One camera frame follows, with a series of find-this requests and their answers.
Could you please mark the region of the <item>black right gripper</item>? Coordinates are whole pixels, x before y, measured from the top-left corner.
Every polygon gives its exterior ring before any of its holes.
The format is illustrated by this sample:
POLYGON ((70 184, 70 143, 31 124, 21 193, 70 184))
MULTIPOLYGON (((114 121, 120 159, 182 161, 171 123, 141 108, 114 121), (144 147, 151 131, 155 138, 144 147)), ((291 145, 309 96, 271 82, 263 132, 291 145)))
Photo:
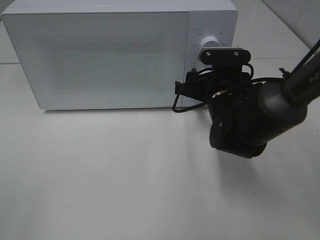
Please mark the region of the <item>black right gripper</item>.
POLYGON ((251 82, 253 76, 254 68, 250 63, 208 67, 199 71, 193 68, 186 74, 185 82, 175 81, 174 93, 205 103, 217 92, 226 91, 244 81, 251 82))

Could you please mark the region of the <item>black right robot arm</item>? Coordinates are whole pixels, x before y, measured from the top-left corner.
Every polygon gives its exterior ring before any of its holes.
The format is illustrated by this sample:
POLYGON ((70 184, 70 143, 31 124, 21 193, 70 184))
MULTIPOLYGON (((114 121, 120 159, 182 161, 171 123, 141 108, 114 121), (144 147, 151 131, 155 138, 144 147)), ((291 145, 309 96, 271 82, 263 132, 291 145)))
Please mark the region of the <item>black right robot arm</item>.
POLYGON ((240 156, 259 156, 267 143, 301 124, 308 105, 320 95, 320 45, 316 43, 292 71, 281 77, 254 78, 251 54, 240 47, 203 47, 198 59, 204 69, 192 69, 175 95, 207 106, 212 121, 212 148, 240 156))

